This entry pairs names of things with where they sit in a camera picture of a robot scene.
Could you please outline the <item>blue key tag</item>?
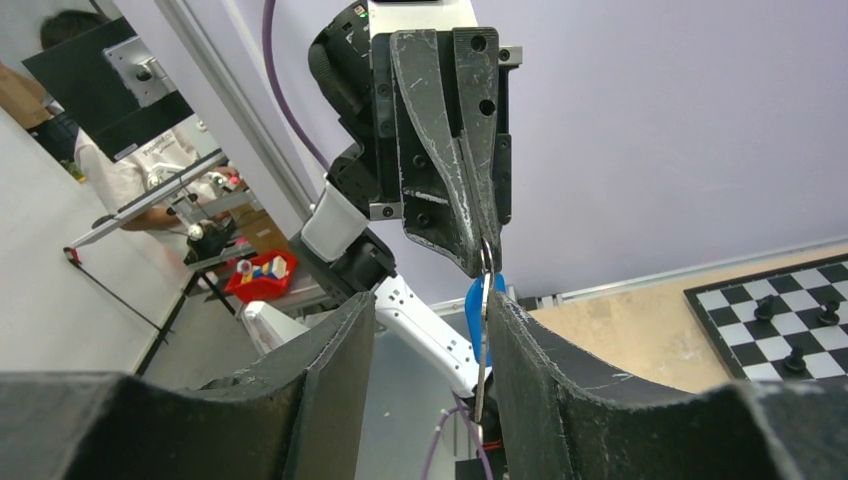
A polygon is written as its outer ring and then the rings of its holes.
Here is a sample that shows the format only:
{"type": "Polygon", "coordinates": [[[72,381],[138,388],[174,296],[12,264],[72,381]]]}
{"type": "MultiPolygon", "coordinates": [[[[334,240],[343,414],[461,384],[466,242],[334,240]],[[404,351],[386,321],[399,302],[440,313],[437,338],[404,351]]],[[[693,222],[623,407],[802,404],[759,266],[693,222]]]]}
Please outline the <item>blue key tag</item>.
{"type": "Polygon", "coordinates": [[[466,323],[469,331],[469,338],[474,353],[474,358],[480,362],[481,350],[481,312],[482,312],[482,297],[483,297],[483,277],[477,278],[469,288],[465,301],[464,312],[466,323]]]}

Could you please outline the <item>silver key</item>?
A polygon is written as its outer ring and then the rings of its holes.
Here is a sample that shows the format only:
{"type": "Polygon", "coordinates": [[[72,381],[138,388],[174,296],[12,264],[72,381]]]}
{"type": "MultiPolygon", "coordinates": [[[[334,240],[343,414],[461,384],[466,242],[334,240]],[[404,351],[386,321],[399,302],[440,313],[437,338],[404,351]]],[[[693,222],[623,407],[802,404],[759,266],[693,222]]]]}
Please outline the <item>silver key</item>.
{"type": "Polygon", "coordinates": [[[490,294],[491,288],[494,286],[495,282],[495,274],[491,271],[487,271],[483,276],[482,280],[482,294],[481,294],[481,312],[480,312],[480,358],[479,358],[479,371],[478,371],[478,384],[476,388],[476,396],[475,396],[475,411],[474,411],[474,421],[477,424],[481,423],[483,408],[484,408],[484,397],[485,397],[485,382],[486,382],[486,368],[488,363],[488,339],[487,339],[487,307],[488,307],[488,298],[490,294]]]}

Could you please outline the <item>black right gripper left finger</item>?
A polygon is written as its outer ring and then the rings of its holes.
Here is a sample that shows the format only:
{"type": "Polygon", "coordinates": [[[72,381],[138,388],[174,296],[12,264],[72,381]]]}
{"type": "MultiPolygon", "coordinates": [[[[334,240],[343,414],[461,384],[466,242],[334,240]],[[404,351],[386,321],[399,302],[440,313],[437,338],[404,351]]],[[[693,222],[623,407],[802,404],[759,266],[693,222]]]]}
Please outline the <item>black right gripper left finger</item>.
{"type": "Polygon", "coordinates": [[[5,373],[5,479],[351,479],[375,301],[197,390],[112,372],[5,373]]]}

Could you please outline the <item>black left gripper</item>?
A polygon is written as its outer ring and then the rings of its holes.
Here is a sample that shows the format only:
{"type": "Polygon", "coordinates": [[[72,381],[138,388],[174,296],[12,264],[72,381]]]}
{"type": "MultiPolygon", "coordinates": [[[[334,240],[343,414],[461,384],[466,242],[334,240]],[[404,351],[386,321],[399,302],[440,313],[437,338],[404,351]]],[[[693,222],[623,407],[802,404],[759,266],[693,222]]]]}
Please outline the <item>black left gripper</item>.
{"type": "Polygon", "coordinates": [[[501,267],[512,218],[509,74],[523,50],[489,27],[419,29],[372,42],[380,177],[414,242],[477,277],[480,239],[501,267]]]}

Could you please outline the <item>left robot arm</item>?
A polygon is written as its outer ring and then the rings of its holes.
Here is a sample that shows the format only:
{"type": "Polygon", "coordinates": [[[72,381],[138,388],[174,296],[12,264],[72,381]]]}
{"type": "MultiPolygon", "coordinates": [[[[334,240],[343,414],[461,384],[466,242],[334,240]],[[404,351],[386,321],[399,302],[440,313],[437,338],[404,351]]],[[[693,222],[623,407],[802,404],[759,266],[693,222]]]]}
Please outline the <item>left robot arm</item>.
{"type": "Polygon", "coordinates": [[[323,161],[322,191],[291,247],[332,298],[373,294],[380,320],[463,398],[483,394],[490,375],[486,298],[512,217],[509,76],[521,63],[521,48],[480,25],[468,1],[354,1],[307,51],[352,143],[323,161]],[[474,280],[470,339],[398,273],[372,229],[385,220],[474,280]]]}

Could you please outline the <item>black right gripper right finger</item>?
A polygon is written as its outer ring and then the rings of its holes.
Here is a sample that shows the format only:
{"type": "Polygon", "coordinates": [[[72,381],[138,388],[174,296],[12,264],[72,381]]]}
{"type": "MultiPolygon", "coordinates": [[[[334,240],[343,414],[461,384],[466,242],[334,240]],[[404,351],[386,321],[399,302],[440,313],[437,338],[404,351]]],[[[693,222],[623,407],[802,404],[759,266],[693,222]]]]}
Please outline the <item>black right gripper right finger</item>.
{"type": "Polygon", "coordinates": [[[843,381],[732,381],[700,394],[622,370],[488,300],[514,479],[843,479],[843,381]]]}

